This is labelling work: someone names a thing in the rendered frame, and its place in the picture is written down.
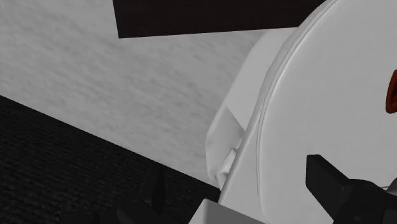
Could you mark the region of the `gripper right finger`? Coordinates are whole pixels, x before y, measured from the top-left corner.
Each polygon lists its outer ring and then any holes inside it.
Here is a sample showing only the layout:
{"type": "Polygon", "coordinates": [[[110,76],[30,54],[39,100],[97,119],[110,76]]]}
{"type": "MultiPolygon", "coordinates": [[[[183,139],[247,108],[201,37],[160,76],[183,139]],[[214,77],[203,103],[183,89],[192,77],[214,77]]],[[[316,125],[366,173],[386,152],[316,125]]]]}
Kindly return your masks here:
{"type": "Polygon", "coordinates": [[[397,178],[383,189],[349,179],[321,155],[307,155],[305,184],[332,224],[397,224],[397,178]]]}

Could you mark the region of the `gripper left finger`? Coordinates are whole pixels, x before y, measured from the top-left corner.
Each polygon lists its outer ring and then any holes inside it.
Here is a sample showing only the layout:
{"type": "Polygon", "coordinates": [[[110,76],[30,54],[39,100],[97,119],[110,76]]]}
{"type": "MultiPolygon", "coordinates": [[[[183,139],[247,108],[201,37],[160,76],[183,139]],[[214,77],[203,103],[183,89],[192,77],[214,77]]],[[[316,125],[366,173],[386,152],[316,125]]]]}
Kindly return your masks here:
{"type": "Polygon", "coordinates": [[[115,224],[166,224],[162,217],[164,204],[164,167],[154,164],[139,191],[128,194],[116,204],[115,224]]]}

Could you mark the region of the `white toilet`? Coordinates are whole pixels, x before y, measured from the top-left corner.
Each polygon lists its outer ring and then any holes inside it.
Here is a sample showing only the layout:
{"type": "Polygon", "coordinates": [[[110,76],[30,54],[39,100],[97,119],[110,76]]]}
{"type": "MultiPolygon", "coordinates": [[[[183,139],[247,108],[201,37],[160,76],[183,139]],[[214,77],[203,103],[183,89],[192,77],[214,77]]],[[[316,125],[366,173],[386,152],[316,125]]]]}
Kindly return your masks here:
{"type": "Polygon", "coordinates": [[[397,178],[397,0],[326,0],[250,51],[205,140],[218,199],[189,224],[332,224],[305,184],[306,156],[386,189],[397,178]]]}

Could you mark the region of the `orange-brown rounded object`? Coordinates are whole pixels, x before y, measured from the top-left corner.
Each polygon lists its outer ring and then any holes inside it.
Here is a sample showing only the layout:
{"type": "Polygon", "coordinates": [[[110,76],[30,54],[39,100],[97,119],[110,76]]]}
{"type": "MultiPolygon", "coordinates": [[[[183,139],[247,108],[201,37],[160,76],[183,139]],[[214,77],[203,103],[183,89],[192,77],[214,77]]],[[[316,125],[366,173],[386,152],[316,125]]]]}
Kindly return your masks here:
{"type": "Polygon", "coordinates": [[[394,70],[386,94],[386,112],[397,113],[397,70],[394,70]]]}

